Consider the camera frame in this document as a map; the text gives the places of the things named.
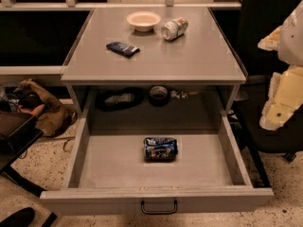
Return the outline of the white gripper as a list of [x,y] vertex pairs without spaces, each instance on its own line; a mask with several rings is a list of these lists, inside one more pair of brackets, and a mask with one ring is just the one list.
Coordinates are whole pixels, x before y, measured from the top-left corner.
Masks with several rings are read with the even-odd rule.
[[[277,27],[258,43],[258,48],[278,51],[281,27]],[[259,125],[268,131],[276,131],[293,116],[303,104],[303,68],[291,66],[282,75],[274,73],[269,86]]]

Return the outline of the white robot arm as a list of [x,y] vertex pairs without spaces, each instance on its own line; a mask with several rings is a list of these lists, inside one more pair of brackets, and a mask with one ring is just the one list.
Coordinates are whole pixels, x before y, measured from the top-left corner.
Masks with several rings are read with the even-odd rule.
[[289,68],[270,80],[268,100],[259,124],[268,131],[282,127],[303,104],[303,1],[281,26],[258,43],[258,48],[275,50]]

